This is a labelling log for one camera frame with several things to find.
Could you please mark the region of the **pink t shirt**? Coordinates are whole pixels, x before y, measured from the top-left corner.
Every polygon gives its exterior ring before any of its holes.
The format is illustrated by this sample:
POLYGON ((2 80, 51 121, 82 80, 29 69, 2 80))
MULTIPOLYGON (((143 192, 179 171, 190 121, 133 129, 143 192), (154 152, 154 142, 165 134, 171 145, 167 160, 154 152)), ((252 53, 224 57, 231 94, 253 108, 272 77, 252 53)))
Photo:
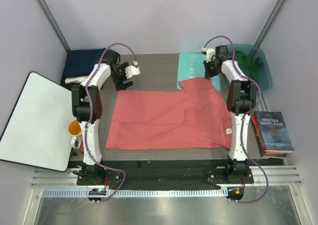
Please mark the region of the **pink t shirt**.
POLYGON ((191 78, 179 91, 118 92, 106 149, 230 149, 232 120, 209 79, 191 78))

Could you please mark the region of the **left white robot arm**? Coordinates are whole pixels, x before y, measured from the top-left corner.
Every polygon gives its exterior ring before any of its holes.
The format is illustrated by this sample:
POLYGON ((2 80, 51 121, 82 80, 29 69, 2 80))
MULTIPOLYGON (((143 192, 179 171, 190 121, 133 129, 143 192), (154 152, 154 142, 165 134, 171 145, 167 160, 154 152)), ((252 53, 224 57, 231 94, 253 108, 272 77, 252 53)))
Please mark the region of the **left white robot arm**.
POLYGON ((114 50, 103 52, 88 78, 72 86, 72 113, 79 122, 83 144, 81 170, 76 172, 78 185, 101 185, 106 180, 106 169, 99 146, 98 126, 102 116, 100 89, 104 82, 113 78, 117 91, 133 85, 130 64, 120 63, 121 56, 114 50))

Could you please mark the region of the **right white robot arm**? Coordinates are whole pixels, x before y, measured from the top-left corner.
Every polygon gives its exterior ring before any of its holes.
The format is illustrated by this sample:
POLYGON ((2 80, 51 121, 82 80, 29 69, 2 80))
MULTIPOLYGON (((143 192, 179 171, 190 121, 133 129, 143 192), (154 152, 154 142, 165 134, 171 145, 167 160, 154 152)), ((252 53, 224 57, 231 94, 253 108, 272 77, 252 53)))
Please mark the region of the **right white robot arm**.
POLYGON ((231 148, 225 169, 216 171, 222 183, 254 182, 248 165, 247 134, 251 110, 256 106, 257 86, 248 80, 235 61, 235 55, 228 53, 226 45, 213 48, 202 48, 205 78, 212 78, 222 73, 231 83, 227 96, 227 110, 232 120, 231 148))

